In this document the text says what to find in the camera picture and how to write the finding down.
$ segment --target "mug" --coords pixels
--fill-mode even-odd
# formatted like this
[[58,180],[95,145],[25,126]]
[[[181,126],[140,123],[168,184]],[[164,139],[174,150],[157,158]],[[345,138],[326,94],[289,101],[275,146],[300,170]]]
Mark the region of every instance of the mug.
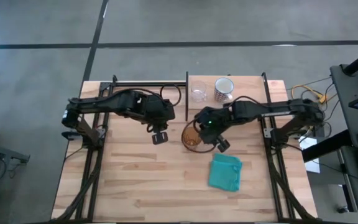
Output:
[[231,93],[234,89],[234,83],[228,78],[218,78],[215,82],[214,98],[218,102],[233,99]]

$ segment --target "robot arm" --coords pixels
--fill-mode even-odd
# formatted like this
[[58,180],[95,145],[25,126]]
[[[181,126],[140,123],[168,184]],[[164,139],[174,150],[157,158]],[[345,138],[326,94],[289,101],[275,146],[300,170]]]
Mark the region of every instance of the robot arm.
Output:
[[69,99],[62,124],[76,129],[85,144],[94,146],[100,144],[99,133],[80,116],[86,113],[116,113],[147,124],[147,132],[155,133],[152,136],[154,144],[168,141],[167,133],[161,131],[167,129],[167,121],[175,119],[172,103],[158,94],[147,95],[141,91],[121,90],[105,97]]
[[288,137],[304,126],[319,125],[324,121],[324,113],[311,100],[288,100],[276,103],[254,103],[251,101],[234,101],[226,103],[221,109],[205,107],[195,116],[199,124],[201,140],[205,144],[218,145],[224,152],[230,144],[221,134],[233,125],[246,124],[255,119],[269,116],[295,115],[282,128],[273,129],[269,135],[273,145],[288,141]]

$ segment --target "wooden tabletop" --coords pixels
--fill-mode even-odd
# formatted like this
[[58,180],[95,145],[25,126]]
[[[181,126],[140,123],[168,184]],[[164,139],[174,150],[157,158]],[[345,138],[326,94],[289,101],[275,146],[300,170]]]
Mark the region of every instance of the wooden tabletop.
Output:
[[[236,79],[236,91],[244,91],[256,100],[266,102],[262,78],[233,78]],[[190,80],[204,80],[206,83],[215,79],[217,77],[190,77]],[[97,96],[99,83],[84,82],[81,97]],[[268,84],[272,101],[287,100],[282,80],[270,80]],[[148,89],[159,92],[159,88]],[[209,187],[209,163],[213,154],[219,151],[196,154],[183,147],[180,137],[186,125],[185,89],[181,90],[183,98],[175,107],[176,118],[168,122],[169,141],[164,144],[153,145],[151,134],[146,132],[145,125],[110,114],[94,221],[277,221],[260,124],[253,121],[234,126],[223,134],[231,143],[225,154],[236,156],[243,162],[240,191],[225,192]],[[178,99],[177,90],[165,88],[163,97],[174,103]],[[189,118],[194,117],[197,112],[199,109],[189,110]],[[89,124],[92,123],[92,114],[87,114],[85,118]],[[290,119],[288,116],[277,117],[278,127]],[[67,154],[80,147],[81,141],[70,142]],[[316,217],[301,152],[286,148],[283,150],[283,156],[292,192],[307,211]],[[52,218],[62,214],[78,193],[85,158],[86,149],[71,156],[64,164]],[[89,195],[90,191],[85,200],[84,216],[88,210]],[[280,198],[285,211],[282,192]]]

